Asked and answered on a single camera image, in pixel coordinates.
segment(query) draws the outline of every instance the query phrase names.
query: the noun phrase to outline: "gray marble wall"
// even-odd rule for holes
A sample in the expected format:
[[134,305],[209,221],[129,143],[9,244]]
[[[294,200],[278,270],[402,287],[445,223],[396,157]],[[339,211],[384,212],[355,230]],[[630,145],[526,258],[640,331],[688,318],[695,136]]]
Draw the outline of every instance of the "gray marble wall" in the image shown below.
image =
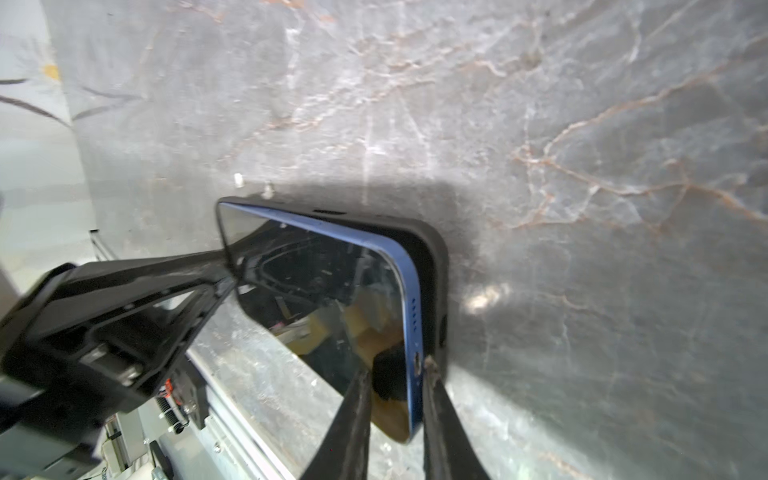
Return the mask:
[[494,478],[764,478],[765,0],[44,3],[116,250],[225,194],[423,218]]

